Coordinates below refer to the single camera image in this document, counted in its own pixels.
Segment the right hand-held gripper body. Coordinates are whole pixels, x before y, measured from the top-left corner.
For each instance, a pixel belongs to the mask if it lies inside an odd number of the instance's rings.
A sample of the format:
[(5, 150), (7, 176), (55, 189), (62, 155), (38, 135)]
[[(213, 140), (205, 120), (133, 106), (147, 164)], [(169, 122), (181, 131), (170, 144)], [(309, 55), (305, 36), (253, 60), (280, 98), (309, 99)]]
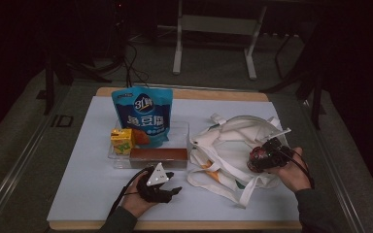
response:
[(285, 166), (292, 159), (291, 148), (281, 141), (289, 132), (290, 129), (288, 128), (284, 131), (271, 133), (265, 137), (265, 142), (261, 147), (267, 150), (268, 154), (271, 156), (271, 168)]

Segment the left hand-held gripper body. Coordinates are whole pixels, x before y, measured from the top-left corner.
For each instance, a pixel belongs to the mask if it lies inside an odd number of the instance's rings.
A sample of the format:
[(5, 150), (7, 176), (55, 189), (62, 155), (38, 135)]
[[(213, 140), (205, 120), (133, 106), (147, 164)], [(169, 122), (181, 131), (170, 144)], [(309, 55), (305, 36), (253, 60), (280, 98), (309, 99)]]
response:
[(147, 174), (143, 175), (137, 183), (137, 190), (140, 196), (151, 203), (168, 203), (171, 196), (166, 195), (166, 190), (161, 187), (167, 183), (165, 170), (161, 163), (147, 168)]

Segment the red round can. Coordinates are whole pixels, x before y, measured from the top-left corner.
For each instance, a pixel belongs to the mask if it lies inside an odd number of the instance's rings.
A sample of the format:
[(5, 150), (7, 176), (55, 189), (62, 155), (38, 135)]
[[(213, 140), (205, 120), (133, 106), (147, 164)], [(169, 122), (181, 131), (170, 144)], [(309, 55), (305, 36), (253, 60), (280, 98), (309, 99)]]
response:
[(250, 155), (249, 160), (247, 162), (247, 166), (249, 162), (263, 169), (269, 169), (272, 167), (271, 156), (268, 154), (267, 150), (265, 150), (265, 154), (263, 154), (262, 156)]

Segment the long brown box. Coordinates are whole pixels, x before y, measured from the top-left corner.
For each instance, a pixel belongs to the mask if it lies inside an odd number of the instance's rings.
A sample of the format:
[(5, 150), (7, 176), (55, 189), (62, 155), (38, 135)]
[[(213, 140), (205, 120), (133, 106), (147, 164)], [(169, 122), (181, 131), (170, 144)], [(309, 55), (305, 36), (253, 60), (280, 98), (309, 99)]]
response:
[(131, 159), (187, 160), (186, 149), (133, 149)]

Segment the white patterned tote bag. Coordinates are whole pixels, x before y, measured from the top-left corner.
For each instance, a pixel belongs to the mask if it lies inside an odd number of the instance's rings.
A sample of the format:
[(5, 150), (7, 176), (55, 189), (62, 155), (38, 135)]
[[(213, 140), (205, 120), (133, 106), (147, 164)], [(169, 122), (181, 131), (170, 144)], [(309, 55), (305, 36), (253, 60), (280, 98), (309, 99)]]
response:
[(250, 153), (269, 140), (285, 146), (285, 135), (290, 130), (282, 129), (273, 116), (225, 119), (214, 114), (211, 120), (212, 126), (190, 138), (189, 160), (196, 168), (189, 172), (187, 181), (245, 208), (256, 189), (273, 188), (280, 183), (275, 175), (256, 172), (249, 164)]

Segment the clear plastic tray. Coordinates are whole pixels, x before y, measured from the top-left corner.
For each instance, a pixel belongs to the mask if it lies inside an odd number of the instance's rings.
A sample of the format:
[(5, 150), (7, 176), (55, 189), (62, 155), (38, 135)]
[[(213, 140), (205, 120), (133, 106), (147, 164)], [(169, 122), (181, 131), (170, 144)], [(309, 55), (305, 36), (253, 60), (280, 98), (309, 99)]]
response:
[(188, 136), (189, 125), (183, 121), (172, 121), (168, 133), (168, 141), (164, 142), (158, 148), (145, 149), (186, 149), (187, 160), (148, 160), (131, 159), (129, 155), (115, 154), (112, 144), (110, 144), (108, 157), (114, 161), (114, 167), (117, 169), (141, 169), (148, 166), (155, 166), (161, 163), (165, 169), (181, 170), (187, 167), (188, 163)]

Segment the yellow drink carton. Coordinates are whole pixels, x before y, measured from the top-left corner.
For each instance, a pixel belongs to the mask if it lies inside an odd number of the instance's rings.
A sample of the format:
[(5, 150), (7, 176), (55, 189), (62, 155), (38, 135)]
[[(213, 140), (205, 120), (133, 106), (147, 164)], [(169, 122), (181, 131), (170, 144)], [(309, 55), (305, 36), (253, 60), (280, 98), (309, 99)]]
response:
[(111, 144), (115, 154), (129, 155), (135, 147), (135, 139), (131, 129), (117, 129), (111, 131)]

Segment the blue snack pouch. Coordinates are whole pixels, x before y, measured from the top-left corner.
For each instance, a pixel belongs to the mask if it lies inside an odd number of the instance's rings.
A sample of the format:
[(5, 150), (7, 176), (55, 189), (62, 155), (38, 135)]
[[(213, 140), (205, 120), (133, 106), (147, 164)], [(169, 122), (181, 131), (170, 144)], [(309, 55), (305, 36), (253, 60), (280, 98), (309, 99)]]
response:
[(141, 148), (168, 141), (173, 90), (134, 86), (114, 91), (113, 103), (122, 128), (130, 128)]

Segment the person's left hand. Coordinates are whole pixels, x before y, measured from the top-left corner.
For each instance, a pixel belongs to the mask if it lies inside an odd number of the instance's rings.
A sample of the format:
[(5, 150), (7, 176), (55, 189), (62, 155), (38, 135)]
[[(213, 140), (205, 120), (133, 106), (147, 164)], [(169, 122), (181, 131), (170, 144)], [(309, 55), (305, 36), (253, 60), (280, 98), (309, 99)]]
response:
[(121, 206), (135, 217), (140, 217), (147, 210), (155, 206), (155, 203), (147, 202), (137, 191), (129, 191), (124, 194)]

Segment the person's right hand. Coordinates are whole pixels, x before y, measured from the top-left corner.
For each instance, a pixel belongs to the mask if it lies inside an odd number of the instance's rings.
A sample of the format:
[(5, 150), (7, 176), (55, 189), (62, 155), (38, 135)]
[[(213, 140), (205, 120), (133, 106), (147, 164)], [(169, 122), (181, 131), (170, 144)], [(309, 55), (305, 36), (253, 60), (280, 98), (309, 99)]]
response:
[(266, 169), (266, 172), (277, 175), (283, 184), (292, 192), (297, 192), (303, 189), (310, 189), (311, 183), (307, 175), (300, 169), (307, 168), (307, 165), (302, 161), (302, 148), (295, 148), (293, 161), (289, 162), (284, 167), (275, 167)]

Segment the white table mat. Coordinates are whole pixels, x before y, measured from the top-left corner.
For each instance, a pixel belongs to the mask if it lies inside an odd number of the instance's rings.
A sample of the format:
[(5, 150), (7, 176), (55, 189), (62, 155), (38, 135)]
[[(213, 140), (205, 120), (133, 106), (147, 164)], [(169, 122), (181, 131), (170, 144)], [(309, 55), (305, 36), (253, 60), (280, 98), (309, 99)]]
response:
[[(195, 135), (212, 124), (210, 116), (225, 118), (257, 116), (268, 119), (277, 113), (270, 102), (175, 99), (172, 119), (189, 124)], [(57, 224), (103, 221), (121, 189), (137, 173), (116, 169), (108, 157), (110, 131), (118, 120), (110, 97), (93, 97), (83, 127), (72, 151), (48, 221)], [(152, 221), (298, 221), (297, 201), (283, 184), (258, 188), (249, 206), (242, 209), (232, 201), (187, 182), (187, 171), (178, 170), (165, 187), (179, 186), (181, 192), (168, 204), (158, 204), (139, 220)]]

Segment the black metal stand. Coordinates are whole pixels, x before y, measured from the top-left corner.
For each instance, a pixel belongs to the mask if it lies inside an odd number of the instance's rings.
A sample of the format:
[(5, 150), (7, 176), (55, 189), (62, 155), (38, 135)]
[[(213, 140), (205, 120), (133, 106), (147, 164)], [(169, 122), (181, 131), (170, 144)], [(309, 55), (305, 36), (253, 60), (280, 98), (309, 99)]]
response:
[(262, 93), (275, 93), (293, 83), (300, 82), (299, 87), (295, 91), (295, 96), (298, 100), (306, 101), (310, 94), (313, 94), (311, 121), (318, 130), (321, 129), (319, 115), (322, 96), (322, 74), (314, 52), (318, 48), (319, 42), (320, 37), (313, 33), (285, 79), (278, 84), (260, 90)]
[(45, 81), (46, 89), (44, 91), (44, 97), (46, 100), (45, 115), (47, 115), (54, 105), (54, 77), (58, 77), (58, 80), (62, 84), (70, 85), (73, 82), (73, 77), (70, 73), (70, 68), (77, 69), (79, 72), (84, 74), (100, 83), (108, 83), (109, 80), (101, 78), (95, 72), (90, 71), (84, 65), (74, 61), (62, 53), (46, 53), (45, 63)]

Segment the black rectangular floor bracket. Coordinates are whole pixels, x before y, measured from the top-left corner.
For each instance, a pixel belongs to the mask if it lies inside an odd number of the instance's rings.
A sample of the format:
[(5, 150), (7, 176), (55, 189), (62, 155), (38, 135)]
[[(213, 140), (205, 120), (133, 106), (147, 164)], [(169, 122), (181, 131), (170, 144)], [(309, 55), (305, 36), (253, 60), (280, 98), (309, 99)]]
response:
[(56, 115), (51, 123), (51, 127), (70, 127), (73, 121), (73, 116)]

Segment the white metal desk frame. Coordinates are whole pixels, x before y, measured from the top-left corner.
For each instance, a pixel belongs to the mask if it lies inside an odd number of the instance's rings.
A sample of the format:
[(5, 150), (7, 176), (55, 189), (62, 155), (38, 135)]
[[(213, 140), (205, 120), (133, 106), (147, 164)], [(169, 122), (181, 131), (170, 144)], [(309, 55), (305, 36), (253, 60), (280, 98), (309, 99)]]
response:
[(176, 27), (177, 44), (175, 49), (172, 73), (174, 75), (181, 74), (183, 58), (182, 37), (184, 31), (246, 35), (252, 37), (250, 44), (246, 48), (244, 48), (244, 56), (248, 75), (250, 80), (256, 80), (257, 74), (254, 66), (253, 53), (266, 12), (267, 6), (263, 5), (260, 9), (260, 13), (257, 16), (257, 19), (185, 15), (183, 13), (183, 0), (178, 0), (178, 15)]

